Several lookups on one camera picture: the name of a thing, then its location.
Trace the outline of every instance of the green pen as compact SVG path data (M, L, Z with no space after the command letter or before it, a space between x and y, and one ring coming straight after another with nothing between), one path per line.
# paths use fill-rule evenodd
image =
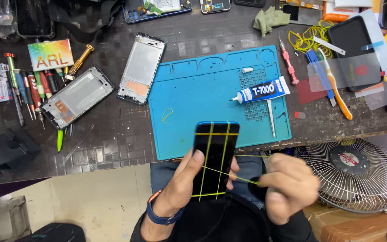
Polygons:
M41 100L44 102L44 98L46 97L46 95L44 94L44 87L41 84L40 72L39 71L34 71L34 75L35 75L35 81L37 82L38 94L40 95Z
M61 151L63 139L64 139L64 131L58 130L58 152Z

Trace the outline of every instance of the t-7000 glue tube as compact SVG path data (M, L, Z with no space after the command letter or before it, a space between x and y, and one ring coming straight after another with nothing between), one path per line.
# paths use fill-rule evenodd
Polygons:
M290 91L286 85L285 78L281 76L238 91L237 96L230 101L238 101L239 103L254 102L272 99L286 94L290 94Z

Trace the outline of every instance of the wristwatch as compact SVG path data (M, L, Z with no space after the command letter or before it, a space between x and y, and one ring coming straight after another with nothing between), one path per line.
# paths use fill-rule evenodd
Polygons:
M153 204L153 200L162 192L162 190L159 190L157 192L155 192L155 194L153 194L149 200L147 201L147 209L146 209L146 212L150 218L150 220L152 220L153 223L156 223L156 224L161 224L161 225L170 225L172 223L175 223L177 220L179 220L179 218L181 217L181 214L183 213L183 211L185 210L184 207L180 208L180 210L175 213L175 215L171 216L171 217L158 217L155 215L155 213L153 212L153 209L152 209L152 204Z

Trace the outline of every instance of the white cap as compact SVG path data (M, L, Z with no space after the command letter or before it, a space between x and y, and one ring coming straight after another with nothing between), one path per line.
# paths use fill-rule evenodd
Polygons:
M242 103L243 97L241 96L241 93L237 92L237 96L231 99L230 101L238 101L239 103Z

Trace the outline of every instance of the fan label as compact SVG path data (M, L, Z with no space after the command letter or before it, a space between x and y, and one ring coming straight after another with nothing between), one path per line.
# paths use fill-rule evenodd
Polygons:
M348 152L342 152L340 154L340 160L349 166L355 166L359 163L358 158L356 156L354 156L353 154L348 153Z

